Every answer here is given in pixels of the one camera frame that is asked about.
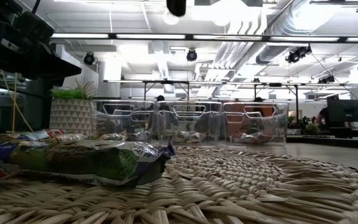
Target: floor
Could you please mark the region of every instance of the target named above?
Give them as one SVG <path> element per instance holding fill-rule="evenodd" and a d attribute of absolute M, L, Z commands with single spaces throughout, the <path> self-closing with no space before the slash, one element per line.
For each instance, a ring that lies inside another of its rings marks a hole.
<path fill-rule="evenodd" d="M 249 146 L 249 151 L 308 157 L 319 161 L 342 164 L 358 169 L 358 149 L 314 144 L 288 143 L 286 147 Z"/>

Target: computer monitor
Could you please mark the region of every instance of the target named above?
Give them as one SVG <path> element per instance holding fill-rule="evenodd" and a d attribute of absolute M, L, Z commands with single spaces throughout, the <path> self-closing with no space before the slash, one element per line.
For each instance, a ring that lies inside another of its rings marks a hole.
<path fill-rule="evenodd" d="M 330 122 L 358 122 L 358 100 L 327 100 Z"/>

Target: white planter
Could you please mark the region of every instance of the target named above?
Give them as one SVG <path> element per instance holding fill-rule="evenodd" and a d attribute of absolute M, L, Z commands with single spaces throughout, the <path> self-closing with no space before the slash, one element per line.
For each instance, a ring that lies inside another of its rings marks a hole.
<path fill-rule="evenodd" d="M 73 134 L 92 134 L 91 101 L 53 99 L 50 108 L 50 129 L 64 129 Z"/>

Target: woven rug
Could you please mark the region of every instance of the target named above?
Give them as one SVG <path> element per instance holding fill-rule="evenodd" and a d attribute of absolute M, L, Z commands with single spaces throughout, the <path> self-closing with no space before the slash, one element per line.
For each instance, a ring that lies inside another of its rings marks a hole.
<path fill-rule="evenodd" d="M 134 189 L 1 181 L 0 223 L 358 223 L 358 170 L 228 149 L 177 154 Z"/>

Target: plastic storage bin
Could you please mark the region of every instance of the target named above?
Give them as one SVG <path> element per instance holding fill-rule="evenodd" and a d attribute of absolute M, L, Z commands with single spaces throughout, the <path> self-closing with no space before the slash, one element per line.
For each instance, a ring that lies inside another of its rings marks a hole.
<path fill-rule="evenodd" d="M 288 103 L 225 103 L 223 117 L 228 146 L 286 144 Z"/>
<path fill-rule="evenodd" d="M 160 101 L 156 104 L 158 140 L 174 145 L 213 146 L 219 141 L 219 102 Z"/>
<path fill-rule="evenodd" d="M 150 142 L 154 109 L 153 101 L 93 100 L 94 135 L 103 140 Z"/>

